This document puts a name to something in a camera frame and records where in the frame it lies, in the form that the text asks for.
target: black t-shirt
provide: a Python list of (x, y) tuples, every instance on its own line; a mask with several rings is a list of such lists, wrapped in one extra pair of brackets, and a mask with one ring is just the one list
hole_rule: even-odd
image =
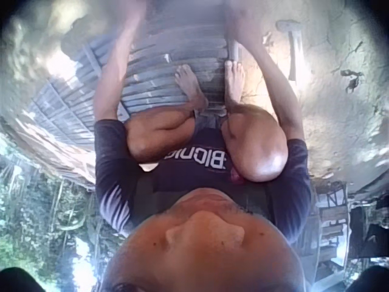
[(146, 173), (128, 151), (124, 125), (101, 120), (95, 124), (100, 212), (114, 229), (129, 234), (188, 192), (210, 187), (226, 193), (243, 209), (266, 217), (292, 243), (308, 217), (311, 185), (305, 142), (290, 140), (287, 146), (289, 157), (281, 175), (254, 183), (236, 174), (221, 131), (205, 128)]

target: white lettering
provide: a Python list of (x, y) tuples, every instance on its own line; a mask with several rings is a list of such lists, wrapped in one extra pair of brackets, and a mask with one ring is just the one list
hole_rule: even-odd
[(194, 153), (194, 160), (197, 163), (204, 164), (206, 159), (207, 159), (207, 151), (202, 148), (197, 148), (196, 152)]
[(178, 150), (174, 158), (178, 159), (178, 157), (180, 157), (181, 151), (182, 151), (182, 149)]
[(214, 151), (211, 160), (211, 167), (214, 169), (223, 169), (225, 160), (224, 151)]
[(193, 153), (195, 153), (195, 148), (192, 147), (192, 149), (191, 149), (190, 152), (189, 152), (189, 155), (185, 155), (185, 152), (186, 152), (186, 151), (187, 151), (186, 148), (184, 148), (184, 149), (182, 150), (182, 152), (181, 152), (181, 154), (180, 154), (180, 158), (185, 159), (185, 160), (192, 159)]
[(208, 150), (208, 157), (207, 157), (207, 162), (205, 163), (205, 167), (209, 166), (209, 162), (211, 161), (211, 156), (212, 156), (212, 150)]
[(167, 154), (167, 156), (165, 157), (165, 159), (172, 158), (172, 157), (176, 154), (176, 152), (177, 152), (177, 151), (170, 152), (169, 154)]

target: green foliage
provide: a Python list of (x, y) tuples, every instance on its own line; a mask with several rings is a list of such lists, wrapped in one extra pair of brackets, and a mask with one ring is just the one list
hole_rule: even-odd
[[(7, 163), (13, 170), (15, 161)], [(12, 174), (0, 177), (0, 269), (24, 268), (48, 292), (76, 291), (75, 239), (89, 245), (88, 259), (100, 278), (124, 238), (103, 222), (94, 193), (25, 163), (17, 162), (22, 173), (11, 190)]]

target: bare foot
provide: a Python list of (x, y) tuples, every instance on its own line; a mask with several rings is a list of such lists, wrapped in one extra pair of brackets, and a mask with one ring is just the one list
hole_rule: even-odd
[(226, 61), (225, 63), (225, 105), (229, 107), (240, 103), (244, 87), (244, 69), (241, 63)]
[(189, 102), (193, 104), (195, 110), (203, 111), (208, 107), (208, 100), (204, 93), (202, 93), (197, 77), (189, 65), (178, 67), (176, 83), (189, 97)]

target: ground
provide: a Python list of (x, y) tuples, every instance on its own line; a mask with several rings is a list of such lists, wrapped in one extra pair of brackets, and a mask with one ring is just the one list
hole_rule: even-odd
[[(19, 88), (19, 92), (23, 92), (19, 94), (20, 99), (24, 100), (31, 98), (29, 92), (32, 90), (26, 89), (24, 78), (29, 77), (34, 84), (40, 82), (37, 68), (44, 67), (41, 59), (59, 46), (73, 56), (81, 49), (83, 41), (107, 31), (113, 23), (112, 7), (103, 0), (93, 1), (93, 5), (89, 0), (43, 2), (51, 2), (51, 9), (43, 9), (41, 5), (35, 13), (39, 18), (22, 18), (21, 28), (13, 33), (21, 34), (23, 42), (15, 41), (14, 50), (7, 56), (14, 74), (7, 79), (5, 89), (17, 80), (18, 86), (10, 86), (12, 91), (9, 92)], [(239, 2), (250, 5), (264, 34), (271, 33), (268, 50), (287, 76), (289, 40), (285, 33), (276, 30), (275, 22), (294, 19), (303, 25), (308, 70), (305, 84), (295, 88), (303, 108), (311, 174), (330, 181), (346, 181), (349, 192), (375, 180), (388, 169), (389, 163), (389, 41), (383, 28), (362, 6), (346, 0)], [(33, 58), (22, 58), (22, 47), (27, 51), (24, 54)], [(247, 76), (244, 101), (271, 111), (260, 70), (244, 50), (242, 60)], [(346, 92), (350, 77), (340, 74), (347, 69), (363, 73), (359, 86), (350, 93)], [(36, 76), (26, 77), (30, 71)], [(9, 94), (8, 98), (14, 100), (15, 95)]]

